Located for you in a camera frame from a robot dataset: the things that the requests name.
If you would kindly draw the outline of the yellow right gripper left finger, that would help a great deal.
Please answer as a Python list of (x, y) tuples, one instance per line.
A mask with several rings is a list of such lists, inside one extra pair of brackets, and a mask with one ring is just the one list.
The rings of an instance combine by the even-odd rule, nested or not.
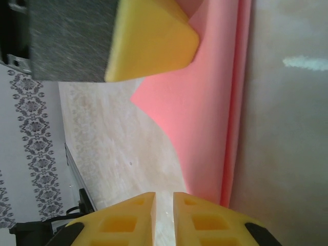
[(155, 220), (147, 192), (71, 221), (46, 246), (154, 246)]

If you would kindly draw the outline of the pink cloth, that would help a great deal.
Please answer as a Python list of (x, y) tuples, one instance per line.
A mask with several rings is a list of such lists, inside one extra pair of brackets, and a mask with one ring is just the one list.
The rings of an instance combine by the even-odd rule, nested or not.
[(167, 134), (187, 192), (227, 207), (232, 192), (252, 0), (177, 0), (198, 32), (194, 60), (146, 77), (131, 102)]

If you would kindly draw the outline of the aluminium side rail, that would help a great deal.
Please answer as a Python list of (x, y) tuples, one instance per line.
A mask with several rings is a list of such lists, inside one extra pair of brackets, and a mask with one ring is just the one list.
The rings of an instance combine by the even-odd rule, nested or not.
[(67, 165), (70, 169), (70, 173), (73, 180), (72, 188), (74, 194), (77, 195), (78, 202), (82, 212), (86, 214), (95, 212), (97, 210), (95, 203), (90, 196), (87, 186), (77, 168), (77, 165), (66, 143), (65, 143), (65, 153), (66, 153)]

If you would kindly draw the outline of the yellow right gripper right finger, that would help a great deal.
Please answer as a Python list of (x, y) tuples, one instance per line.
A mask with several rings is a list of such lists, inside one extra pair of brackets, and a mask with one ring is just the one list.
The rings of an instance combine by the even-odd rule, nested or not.
[(176, 246), (282, 246), (258, 220), (187, 193), (173, 212)]

